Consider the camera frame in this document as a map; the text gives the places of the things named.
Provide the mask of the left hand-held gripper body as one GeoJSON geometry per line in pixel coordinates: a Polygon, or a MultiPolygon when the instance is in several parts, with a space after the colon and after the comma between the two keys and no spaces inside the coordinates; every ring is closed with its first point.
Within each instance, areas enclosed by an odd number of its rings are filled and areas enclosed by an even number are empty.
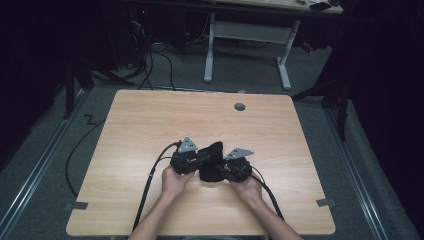
{"type": "Polygon", "coordinates": [[[189,137],[185,137],[179,143],[170,161],[170,165],[177,174],[185,175],[195,172],[200,167],[197,150],[197,145],[189,137]]]}

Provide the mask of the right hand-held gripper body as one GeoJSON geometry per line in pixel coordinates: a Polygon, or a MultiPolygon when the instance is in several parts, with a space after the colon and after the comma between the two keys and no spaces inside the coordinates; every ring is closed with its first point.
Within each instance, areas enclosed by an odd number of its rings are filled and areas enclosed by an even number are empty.
{"type": "Polygon", "coordinates": [[[252,150],[234,148],[224,158],[221,166],[222,177],[231,182],[247,180],[252,174],[252,166],[246,157],[253,154],[252,150]]]}

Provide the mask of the black sock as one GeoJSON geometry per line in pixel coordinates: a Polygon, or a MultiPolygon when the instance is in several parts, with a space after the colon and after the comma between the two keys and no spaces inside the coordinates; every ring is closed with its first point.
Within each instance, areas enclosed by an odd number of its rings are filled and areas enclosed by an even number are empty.
{"type": "Polygon", "coordinates": [[[216,164],[223,163],[223,143],[221,141],[211,144],[209,147],[200,149],[198,153],[208,153],[211,155],[210,164],[205,164],[199,168],[199,176],[205,182],[220,182],[223,180],[222,175],[214,171],[216,164]]]}

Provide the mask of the person's left hand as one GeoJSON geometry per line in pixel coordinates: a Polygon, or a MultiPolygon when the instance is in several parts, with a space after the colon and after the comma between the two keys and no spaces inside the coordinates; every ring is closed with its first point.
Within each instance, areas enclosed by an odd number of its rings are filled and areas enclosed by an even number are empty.
{"type": "Polygon", "coordinates": [[[194,176],[194,172],[179,175],[171,166],[166,167],[162,172],[162,192],[161,196],[173,201],[184,191],[186,184],[194,176]]]}

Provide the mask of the person's right hand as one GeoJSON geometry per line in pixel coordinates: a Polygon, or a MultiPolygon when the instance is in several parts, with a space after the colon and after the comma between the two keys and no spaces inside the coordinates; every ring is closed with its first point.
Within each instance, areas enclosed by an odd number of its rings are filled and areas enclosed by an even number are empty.
{"type": "Polygon", "coordinates": [[[255,178],[249,177],[244,182],[231,181],[230,185],[249,207],[256,207],[263,202],[262,186],[255,178]]]}

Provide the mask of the black metal stand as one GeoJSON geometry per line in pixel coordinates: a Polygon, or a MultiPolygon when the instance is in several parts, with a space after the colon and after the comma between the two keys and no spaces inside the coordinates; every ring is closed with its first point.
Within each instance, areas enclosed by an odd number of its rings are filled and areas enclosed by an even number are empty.
{"type": "Polygon", "coordinates": [[[94,64],[93,62],[81,57],[73,57],[66,65],[65,119],[69,119],[71,114],[76,109],[75,82],[79,83],[82,90],[92,90],[94,88],[94,80],[91,76],[92,70],[99,72],[112,82],[118,83],[120,85],[132,85],[132,82],[125,80],[123,77],[112,73],[111,71],[101,67],[98,64],[94,64]]]}
{"type": "Polygon", "coordinates": [[[292,100],[299,101],[312,95],[322,96],[320,104],[324,109],[333,107],[338,109],[336,131],[339,137],[345,141],[345,124],[349,100],[349,81],[347,79],[335,79],[317,84],[312,88],[293,95],[292,100]]]}

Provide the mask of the black computer tower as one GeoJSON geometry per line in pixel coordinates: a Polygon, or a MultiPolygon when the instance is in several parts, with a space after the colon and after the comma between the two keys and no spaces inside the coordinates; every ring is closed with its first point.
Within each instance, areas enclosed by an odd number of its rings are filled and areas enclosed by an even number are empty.
{"type": "Polygon", "coordinates": [[[146,52],[146,16],[142,9],[117,5],[110,20],[114,53],[119,66],[139,66],[146,52]]]}

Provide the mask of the light wooden desk top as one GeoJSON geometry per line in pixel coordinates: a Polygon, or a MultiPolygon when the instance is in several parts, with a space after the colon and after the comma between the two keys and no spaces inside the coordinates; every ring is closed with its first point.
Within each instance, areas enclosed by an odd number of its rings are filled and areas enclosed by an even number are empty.
{"type": "Polygon", "coordinates": [[[250,6],[309,11],[310,6],[318,3],[328,4],[328,0],[213,0],[223,3],[234,3],[250,6]]]}

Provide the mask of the black phone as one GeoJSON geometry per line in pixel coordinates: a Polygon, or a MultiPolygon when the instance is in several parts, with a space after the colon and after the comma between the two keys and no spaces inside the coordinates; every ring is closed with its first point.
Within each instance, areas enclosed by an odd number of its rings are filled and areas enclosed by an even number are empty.
{"type": "Polygon", "coordinates": [[[331,5],[326,2],[314,3],[309,6],[311,11],[321,12],[330,9],[331,5]]]}

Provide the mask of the metal floor rail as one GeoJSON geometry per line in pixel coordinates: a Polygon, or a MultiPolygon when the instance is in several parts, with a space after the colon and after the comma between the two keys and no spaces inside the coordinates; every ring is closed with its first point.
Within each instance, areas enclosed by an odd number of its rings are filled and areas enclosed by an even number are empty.
{"type": "Polygon", "coordinates": [[[343,162],[346,167],[347,174],[351,181],[351,185],[355,191],[359,205],[362,209],[364,217],[368,223],[374,240],[389,240],[387,232],[381,222],[380,216],[375,208],[375,204],[364,184],[364,181],[358,171],[354,158],[347,143],[341,138],[337,129],[336,118],[331,110],[323,110],[327,121],[330,124],[336,141],[343,155],[343,162]]]}
{"type": "Polygon", "coordinates": [[[65,114],[65,91],[31,128],[28,137],[0,174],[0,240],[6,240],[53,161],[76,112],[90,90],[78,90],[75,106],[65,114]]]}

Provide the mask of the white metal desk frame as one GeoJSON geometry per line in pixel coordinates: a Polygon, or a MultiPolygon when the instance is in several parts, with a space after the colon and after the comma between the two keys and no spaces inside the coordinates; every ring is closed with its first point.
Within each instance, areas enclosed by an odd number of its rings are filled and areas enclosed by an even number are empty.
{"type": "Polygon", "coordinates": [[[291,27],[263,26],[247,23],[217,21],[215,19],[215,14],[212,14],[209,24],[208,51],[205,60],[203,80],[206,83],[210,83],[212,81],[214,40],[216,38],[283,44],[285,48],[282,54],[276,58],[276,64],[283,88],[285,90],[290,90],[292,86],[286,68],[286,61],[297,35],[299,25],[299,20],[294,21],[291,27]]]}

